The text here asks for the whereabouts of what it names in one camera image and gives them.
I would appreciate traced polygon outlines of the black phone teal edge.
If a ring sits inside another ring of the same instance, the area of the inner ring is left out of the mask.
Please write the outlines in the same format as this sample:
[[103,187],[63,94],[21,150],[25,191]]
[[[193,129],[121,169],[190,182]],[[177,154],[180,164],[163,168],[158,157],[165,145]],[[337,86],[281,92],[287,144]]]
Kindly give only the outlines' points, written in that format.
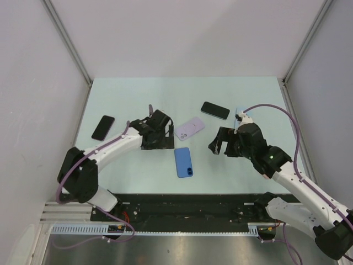
[[201,107],[201,112],[223,120],[226,120],[230,114],[229,109],[210,102],[203,103]]

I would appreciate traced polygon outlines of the blue phone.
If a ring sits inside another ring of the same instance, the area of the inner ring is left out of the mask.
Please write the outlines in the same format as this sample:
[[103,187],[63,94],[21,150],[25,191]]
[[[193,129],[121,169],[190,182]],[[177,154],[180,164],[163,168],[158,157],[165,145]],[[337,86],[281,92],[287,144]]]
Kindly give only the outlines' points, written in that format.
[[188,147],[183,147],[174,150],[176,173],[178,178],[192,177],[194,172],[192,168],[192,161],[190,150]]

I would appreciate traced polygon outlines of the lilac phone case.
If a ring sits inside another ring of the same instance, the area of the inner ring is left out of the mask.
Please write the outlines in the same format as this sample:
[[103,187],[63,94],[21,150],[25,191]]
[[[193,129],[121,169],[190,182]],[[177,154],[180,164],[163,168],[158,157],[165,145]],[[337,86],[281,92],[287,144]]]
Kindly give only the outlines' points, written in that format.
[[185,141],[205,128],[205,123],[198,117],[194,117],[191,120],[178,126],[174,133],[180,141]]

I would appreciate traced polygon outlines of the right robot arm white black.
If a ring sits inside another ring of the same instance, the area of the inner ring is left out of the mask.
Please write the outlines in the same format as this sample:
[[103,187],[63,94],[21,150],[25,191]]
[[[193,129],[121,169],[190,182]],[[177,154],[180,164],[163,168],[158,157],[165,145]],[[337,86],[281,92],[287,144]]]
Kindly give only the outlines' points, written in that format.
[[243,124],[237,129],[221,127],[208,148],[218,155],[223,142],[227,144],[226,156],[248,159],[260,175],[286,188],[303,205],[292,206],[267,193],[266,200],[254,208],[258,220],[281,220],[311,237],[329,258],[344,257],[352,247],[352,210],[295,169],[286,152],[268,145],[256,124]]

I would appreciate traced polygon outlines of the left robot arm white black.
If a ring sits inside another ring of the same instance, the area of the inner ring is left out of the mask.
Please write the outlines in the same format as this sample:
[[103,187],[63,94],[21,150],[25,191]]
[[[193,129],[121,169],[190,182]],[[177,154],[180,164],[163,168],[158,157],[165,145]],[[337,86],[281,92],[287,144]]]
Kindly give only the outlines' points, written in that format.
[[100,171],[119,156],[135,149],[173,149],[173,134],[172,118],[157,109],[142,120],[127,121],[120,135],[94,147],[85,150],[72,147],[67,151],[57,177],[56,202],[68,203],[60,199],[64,189],[72,200],[96,206],[109,220],[117,220],[122,214],[120,199],[99,185]]

